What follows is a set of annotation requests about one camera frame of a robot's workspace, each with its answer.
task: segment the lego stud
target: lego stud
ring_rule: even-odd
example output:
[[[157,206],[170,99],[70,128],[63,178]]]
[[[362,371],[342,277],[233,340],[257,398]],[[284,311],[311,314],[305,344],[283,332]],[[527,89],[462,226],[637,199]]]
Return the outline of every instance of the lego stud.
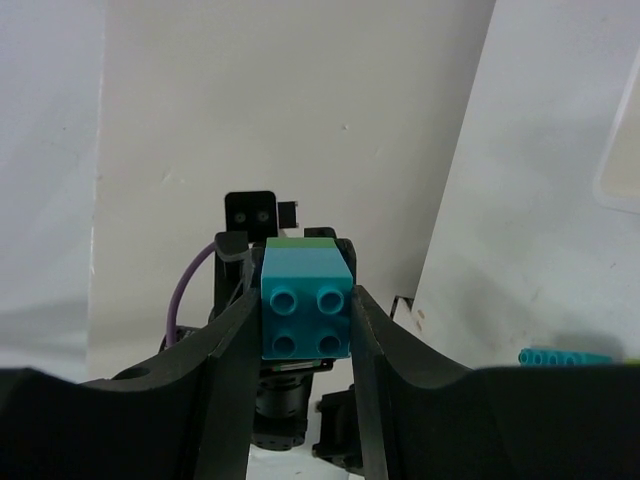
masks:
[[[546,354],[544,352],[535,352],[533,354],[533,364],[534,365],[542,365],[546,361]]]
[[[334,356],[338,350],[340,350],[340,339],[335,335],[327,335],[318,342],[318,352],[323,356]]]
[[[276,288],[271,293],[269,305],[278,315],[291,315],[298,308],[298,297],[288,288]]]
[[[564,364],[565,365],[580,365],[580,356],[576,354],[567,353],[565,354]]]
[[[520,352],[520,355],[518,355],[518,361],[520,362],[520,365],[529,364],[529,357],[530,357],[529,352],[530,350],[528,348],[522,349],[522,351]]]
[[[281,358],[288,358],[296,351],[296,342],[291,337],[282,335],[277,337],[271,345],[273,352]]]
[[[325,315],[335,315],[344,307],[344,296],[335,288],[321,288],[317,295],[318,310]]]

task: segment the wire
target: wire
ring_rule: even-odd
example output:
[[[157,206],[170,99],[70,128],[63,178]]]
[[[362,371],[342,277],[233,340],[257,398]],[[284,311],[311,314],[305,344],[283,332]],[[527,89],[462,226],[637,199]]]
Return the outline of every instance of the wire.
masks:
[[[178,285],[176,285],[176,289],[171,296],[169,310],[167,311],[167,333],[165,336],[165,344],[167,347],[175,345],[177,341],[178,308],[180,307],[180,301],[182,300],[184,291],[187,289],[187,285],[189,285],[189,281],[193,277],[193,274],[196,273],[196,270],[198,270],[198,267],[215,251],[216,242],[211,242],[191,261],[182,274],[182,277],[180,277],[180,281],[178,281]]]

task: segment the black plastic part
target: black plastic part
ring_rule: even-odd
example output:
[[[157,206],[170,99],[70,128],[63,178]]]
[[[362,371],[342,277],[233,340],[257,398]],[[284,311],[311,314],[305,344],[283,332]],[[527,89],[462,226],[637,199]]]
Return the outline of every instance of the black plastic part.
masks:
[[[251,442],[286,451],[304,443],[313,374],[260,379]]]
[[[298,228],[298,202],[278,202],[278,225],[281,229]]]
[[[249,287],[254,268],[247,232],[218,233],[215,241],[214,307],[209,322],[221,315]]]
[[[313,455],[349,473],[364,475],[354,386],[324,395],[317,408],[322,423],[320,442],[313,446]]]
[[[308,366],[311,360],[263,360],[260,368],[260,378],[282,377],[286,375],[306,375],[307,373],[330,372],[335,358],[323,358],[317,366]]]
[[[184,340],[188,336],[191,336],[194,333],[196,333],[198,330],[200,330],[199,327],[185,327],[183,325],[178,325],[176,327],[176,342],[180,342]],[[162,339],[162,343],[160,344],[160,352],[166,349],[167,349],[167,338],[164,337]]]
[[[278,209],[273,192],[231,192],[224,198],[227,232],[247,232],[249,242],[278,236]]]
[[[216,322],[115,380],[74,385],[0,371],[0,478],[244,479],[259,300],[246,292]]]
[[[336,231],[332,227],[310,227],[304,229],[305,237],[329,237],[338,238]]]
[[[362,287],[352,355],[368,480],[640,478],[640,367],[471,371]]]
[[[264,261],[264,244],[254,243],[251,249],[251,263],[253,265],[253,275],[251,277],[251,288],[260,288],[262,284],[262,263]]]

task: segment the white surface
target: white surface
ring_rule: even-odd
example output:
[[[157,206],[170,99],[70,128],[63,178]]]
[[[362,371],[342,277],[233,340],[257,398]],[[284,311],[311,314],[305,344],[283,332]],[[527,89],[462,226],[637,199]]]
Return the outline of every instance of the white surface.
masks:
[[[104,10],[0,1],[0,366],[86,375]]]
[[[640,49],[595,183],[603,205],[640,213]]]
[[[252,445],[249,452],[247,480],[347,480],[348,478],[347,472],[312,458],[310,451],[302,447],[287,453],[274,453]]]
[[[424,342],[425,339],[422,336],[422,325],[419,322],[417,316],[411,314],[411,309],[407,302],[400,299],[398,302],[398,308],[396,308],[396,313],[393,316],[393,321],[404,328],[411,335],[416,337],[418,340]]]
[[[496,4],[414,305],[442,353],[640,354],[640,218],[592,193],[638,25],[635,0]]]
[[[412,295],[492,3],[110,2],[91,375],[157,351],[171,291],[224,229],[232,190],[298,200],[302,226],[354,241],[382,305]],[[211,273],[180,323],[205,322]]]

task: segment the duplo block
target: duplo block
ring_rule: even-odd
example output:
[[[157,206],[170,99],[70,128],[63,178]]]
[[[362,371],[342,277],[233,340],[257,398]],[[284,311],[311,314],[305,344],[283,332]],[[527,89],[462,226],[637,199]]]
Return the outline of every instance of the duplo block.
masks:
[[[348,357],[352,288],[353,276],[332,239],[268,239],[262,358]]]
[[[518,361],[520,365],[527,367],[559,367],[613,363],[613,359],[606,355],[568,350],[551,350],[546,348],[523,348],[518,355]]]

